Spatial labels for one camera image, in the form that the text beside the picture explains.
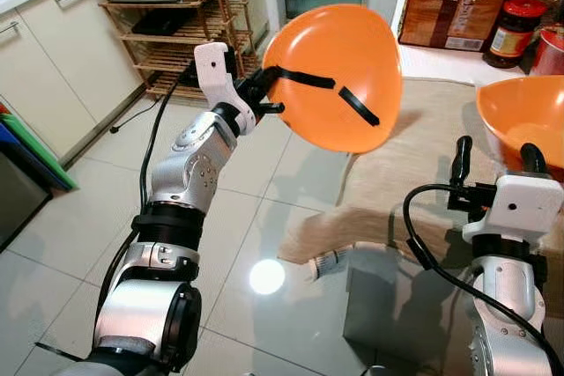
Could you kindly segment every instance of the cabinet door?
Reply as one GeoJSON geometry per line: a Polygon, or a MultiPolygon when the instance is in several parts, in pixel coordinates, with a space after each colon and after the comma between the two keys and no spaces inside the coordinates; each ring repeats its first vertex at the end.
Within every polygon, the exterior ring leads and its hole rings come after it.
{"type": "Polygon", "coordinates": [[[35,0],[18,8],[38,42],[97,122],[141,83],[103,0],[35,0]]]}
{"type": "Polygon", "coordinates": [[[0,93],[58,157],[95,125],[15,11],[0,17],[0,93]]]}

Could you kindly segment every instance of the beige cloth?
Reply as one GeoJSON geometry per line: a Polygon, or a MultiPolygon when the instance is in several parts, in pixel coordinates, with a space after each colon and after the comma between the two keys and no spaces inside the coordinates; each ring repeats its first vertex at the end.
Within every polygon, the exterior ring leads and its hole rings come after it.
{"type": "MultiPolygon", "coordinates": [[[[289,262],[309,259],[356,241],[397,247],[412,257],[402,202],[413,188],[432,182],[448,183],[456,140],[473,139],[471,173],[467,183],[494,183],[504,166],[487,141],[486,128],[475,103],[475,88],[449,82],[405,80],[402,111],[390,139],[382,147],[352,157],[339,206],[306,219],[286,235],[278,256],[289,262]]],[[[442,265],[467,266],[471,247],[461,237],[467,223],[463,212],[447,210],[447,193],[419,195],[412,202],[412,220],[442,265]]],[[[549,314],[564,315],[564,225],[561,219],[543,238],[549,258],[549,284],[545,299],[549,314]]]]}

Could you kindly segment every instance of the wooden shelf rack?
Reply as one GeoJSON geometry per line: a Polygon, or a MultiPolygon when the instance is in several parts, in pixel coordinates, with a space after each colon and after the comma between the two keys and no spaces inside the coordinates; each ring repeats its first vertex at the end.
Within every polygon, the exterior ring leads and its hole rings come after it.
{"type": "MultiPolygon", "coordinates": [[[[153,96],[167,94],[178,75],[194,60],[194,47],[224,41],[235,50],[237,77],[246,77],[258,67],[247,0],[181,0],[171,4],[101,3],[112,20],[134,68],[153,96]],[[192,16],[172,35],[133,33],[131,21],[155,9],[191,9],[192,16]]],[[[203,99],[196,87],[177,85],[174,96],[203,99]]]]}

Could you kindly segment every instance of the black cable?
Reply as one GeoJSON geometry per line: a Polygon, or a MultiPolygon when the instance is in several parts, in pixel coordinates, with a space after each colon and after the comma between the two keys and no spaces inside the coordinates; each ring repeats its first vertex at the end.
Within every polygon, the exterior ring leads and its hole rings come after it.
{"type": "Polygon", "coordinates": [[[134,114],[133,116],[129,117],[128,119],[126,119],[124,122],[120,123],[119,125],[115,125],[112,128],[109,129],[109,132],[111,132],[112,134],[115,134],[117,131],[119,131],[123,125],[125,125],[126,123],[133,121],[135,118],[137,118],[138,116],[140,116],[141,114],[144,114],[145,112],[149,112],[151,109],[153,109],[155,106],[157,106],[157,103],[159,103],[160,99],[156,99],[152,105],[150,105],[148,108],[143,109],[140,112],[137,112],[136,114],[134,114]]]}
{"type": "Polygon", "coordinates": [[[445,279],[446,281],[450,282],[451,284],[455,285],[456,287],[460,288],[463,291],[468,292],[473,297],[477,299],[481,299],[489,306],[495,308],[499,312],[505,314],[509,317],[512,321],[514,321],[517,325],[521,328],[526,330],[531,334],[531,336],[537,341],[538,345],[543,349],[546,353],[548,358],[548,362],[550,364],[551,371],[553,376],[564,376],[564,368],[560,363],[558,355],[554,351],[553,347],[550,343],[544,338],[540,332],[538,332],[528,321],[526,321],[523,317],[519,314],[515,313],[510,308],[504,306],[502,303],[497,301],[496,299],[491,298],[489,295],[486,295],[484,292],[477,290],[473,286],[467,284],[464,281],[461,281],[455,276],[450,275],[445,269],[441,267],[438,261],[434,258],[433,254],[429,251],[425,242],[421,239],[421,237],[415,232],[415,228],[413,227],[412,218],[410,216],[410,204],[412,202],[413,197],[418,194],[421,194],[425,191],[433,191],[433,190],[441,190],[441,191],[450,191],[456,192],[459,188],[451,187],[450,185],[446,184],[427,184],[421,187],[417,187],[414,190],[410,191],[410,193],[404,199],[404,221],[405,226],[407,228],[407,232],[412,240],[415,241],[417,246],[420,248],[420,252],[423,254],[424,257],[428,259],[428,264],[430,265],[430,269],[434,270],[440,277],[445,279]]]}
{"type": "MultiPolygon", "coordinates": [[[[162,103],[160,104],[159,112],[155,117],[155,121],[152,124],[152,131],[149,137],[149,143],[147,145],[147,150],[145,151],[145,156],[143,157],[143,163],[141,165],[141,172],[139,174],[139,194],[141,195],[141,213],[145,209],[147,204],[147,167],[149,166],[149,161],[151,160],[152,149],[155,145],[155,140],[157,138],[157,132],[159,131],[160,120],[162,115],[165,112],[165,107],[167,107],[167,103],[170,100],[174,89],[178,85],[178,79],[172,84],[172,86],[168,89],[167,94],[165,95],[162,103]]],[[[112,278],[114,277],[114,273],[117,270],[120,262],[122,261],[123,255],[127,252],[128,247],[130,246],[131,242],[137,237],[138,231],[132,231],[125,241],[120,245],[120,248],[115,253],[112,262],[108,266],[108,270],[106,271],[106,275],[104,276],[104,280],[102,282],[102,286],[100,287],[100,295],[98,297],[98,305],[96,306],[96,319],[98,320],[98,316],[100,315],[100,310],[104,305],[104,301],[108,297],[109,287],[112,283],[112,278]]]]}

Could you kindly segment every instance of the orange plate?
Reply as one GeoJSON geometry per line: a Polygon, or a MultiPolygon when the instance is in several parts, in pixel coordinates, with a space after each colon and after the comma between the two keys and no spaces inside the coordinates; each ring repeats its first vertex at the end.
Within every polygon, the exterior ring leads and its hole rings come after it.
{"type": "Polygon", "coordinates": [[[515,154],[534,143],[548,165],[564,168],[564,76],[487,85],[476,103],[486,126],[515,154]]]}
{"type": "Polygon", "coordinates": [[[280,78],[269,94],[286,106],[280,118],[310,143],[365,152],[382,144],[394,127],[402,91],[399,54],[388,24],[375,12],[335,4],[300,15],[268,47],[263,68],[274,65],[335,80],[326,89],[280,78]],[[344,101],[343,87],[380,123],[368,123],[344,101]]]}

